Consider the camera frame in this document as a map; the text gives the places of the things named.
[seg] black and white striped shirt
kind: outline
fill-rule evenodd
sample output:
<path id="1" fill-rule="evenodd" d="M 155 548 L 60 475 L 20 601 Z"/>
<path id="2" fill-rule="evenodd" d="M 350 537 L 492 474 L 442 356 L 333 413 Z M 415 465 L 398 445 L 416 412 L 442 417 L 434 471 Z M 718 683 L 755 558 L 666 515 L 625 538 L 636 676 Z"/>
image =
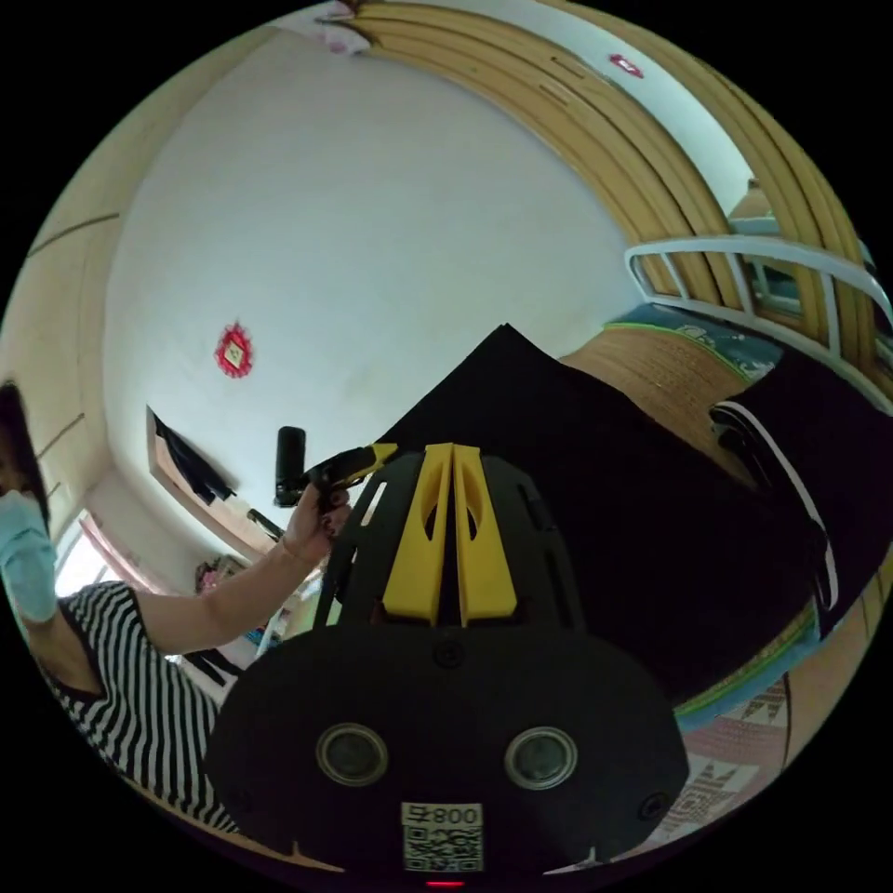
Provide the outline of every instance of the black and white striped shirt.
<path id="1" fill-rule="evenodd" d="M 204 770 L 214 701 L 149 641 L 133 590 L 89 586 L 60 602 L 103 688 L 85 694 L 50 679 L 93 748 L 126 778 L 220 831 L 238 829 Z"/>

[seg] blue surgical mask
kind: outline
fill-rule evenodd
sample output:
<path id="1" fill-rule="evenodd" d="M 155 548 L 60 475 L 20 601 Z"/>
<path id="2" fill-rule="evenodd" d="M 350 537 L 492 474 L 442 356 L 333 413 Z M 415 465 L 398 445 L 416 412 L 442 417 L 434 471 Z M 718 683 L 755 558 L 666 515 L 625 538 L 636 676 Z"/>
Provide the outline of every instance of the blue surgical mask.
<path id="1" fill-rule="evenodd" d="M 40 506 L 16 490 L 0 497 L 0 577 L 25 620 L 46 623 L 56 613 L 56 550 Z"/>

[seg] metal railing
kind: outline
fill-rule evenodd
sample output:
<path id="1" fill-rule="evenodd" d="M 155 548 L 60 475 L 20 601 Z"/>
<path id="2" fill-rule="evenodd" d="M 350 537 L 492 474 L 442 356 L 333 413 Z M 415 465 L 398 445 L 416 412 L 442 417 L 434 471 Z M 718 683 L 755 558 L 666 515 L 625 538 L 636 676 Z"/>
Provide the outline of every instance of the metal railing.
<path id="1" fill-rule="evenodd" d="M 726 257 L 738 291 L 740 310 L 711 304 L 694 298 L 689 293 L 673 262 L 673 255 L 701 252 L 722 254 Z M 642 258 L 645 257 L 660 258 L 679 289 L 681 297 L 663 295 L 655 290 L 642 267 Z M 821 248 L 785 242 L 774 236 L 760 235 L 709 235 L 687 239 L 663 239 L 659 242 L 647 242 L 628 248 L 624 252 L 623 258 L 643 301 L 710 316 L 787 344 L 831 368 L 875 406 L 887 414 L 893 415 L 893 402 L 884 395 L 877 385 L 848 363 L 841 353 L 840 322 L 837 315 L 837 300 L 834 295 L 834 280 L 846 283 L 868 295 L 872 302 L 880 308 L 890 327 L 893 328 L 893 307 L 890 305 L 889 297 L 877 280 L 858 264 L 839 258 L 830 251 Z M 827 347 L 792 328 L 759 315 L 756 306 L 754 306 L 753 294 L 744 266 L 745 260 L 751 258 L 786 261 L 807 267 L 819 274 L 822 302 L 828 320 Z"/>

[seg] window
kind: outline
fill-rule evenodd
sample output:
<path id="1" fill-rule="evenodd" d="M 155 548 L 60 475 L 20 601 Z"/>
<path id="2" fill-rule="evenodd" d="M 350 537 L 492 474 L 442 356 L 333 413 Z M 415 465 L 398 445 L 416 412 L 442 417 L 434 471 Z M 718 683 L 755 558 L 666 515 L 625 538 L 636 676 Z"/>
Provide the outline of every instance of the window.
<path id="1" fill-rule="evenodd" d="M 72 547 L 62 557 L 56 571 L 56 596 L 69 598 L 85 586 L 121 578 L 105 563 L 83 533 L 78 532 Z"/>

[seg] red paper cutting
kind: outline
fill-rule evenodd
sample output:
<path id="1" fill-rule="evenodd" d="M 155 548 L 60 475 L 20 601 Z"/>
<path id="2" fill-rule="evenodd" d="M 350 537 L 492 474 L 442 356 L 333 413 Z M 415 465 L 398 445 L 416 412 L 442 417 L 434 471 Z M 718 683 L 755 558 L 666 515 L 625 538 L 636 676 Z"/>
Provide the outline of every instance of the red paper cutting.
<path id="1" fill-rule="evenodd" d="M 621 56 L 620 53 L 615 53 L 613 56 L 607 57 L 609 62 L 615 64 L 618 68 L 622 68 L 624 72 L 627 74 L 631 74 L 633 77 L 645 77 L 642 74 L 642 69 L 636 65 L 633 65 L 628 59 Z"/>
<path id="2" fill-rule="evenodd" d="M 242 379 L 251 371 L 254 349 L 248 333 L 238 323 L 223 329 L 214 358 L 231 379 Z"/>

